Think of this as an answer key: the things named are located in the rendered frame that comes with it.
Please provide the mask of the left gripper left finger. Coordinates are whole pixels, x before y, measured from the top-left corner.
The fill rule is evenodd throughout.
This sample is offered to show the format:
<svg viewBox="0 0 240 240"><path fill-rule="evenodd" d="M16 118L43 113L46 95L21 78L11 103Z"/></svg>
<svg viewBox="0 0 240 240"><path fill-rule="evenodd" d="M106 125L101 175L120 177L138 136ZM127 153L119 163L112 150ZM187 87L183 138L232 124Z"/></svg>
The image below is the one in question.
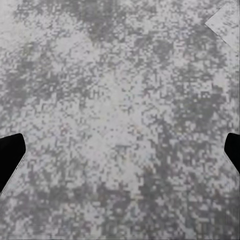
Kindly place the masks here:
<svg viewBox="0 0 240 240"><path fill-rule="evenodd" d="M0 193L26 153L22 133L0 138Z"/></svg>

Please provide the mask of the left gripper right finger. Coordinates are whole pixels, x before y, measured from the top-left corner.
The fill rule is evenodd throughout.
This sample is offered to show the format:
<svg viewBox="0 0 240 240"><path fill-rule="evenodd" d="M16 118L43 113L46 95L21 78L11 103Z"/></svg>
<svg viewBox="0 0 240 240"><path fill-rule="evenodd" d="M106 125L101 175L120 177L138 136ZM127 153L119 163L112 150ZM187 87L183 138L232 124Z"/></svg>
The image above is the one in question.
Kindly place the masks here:
<svg viewBox="0 0 240 240"><path fill-rule="evenodd" d="M224 151L235 165L240 173L240 135L235 133L229 133L227 135Z"/></svg>

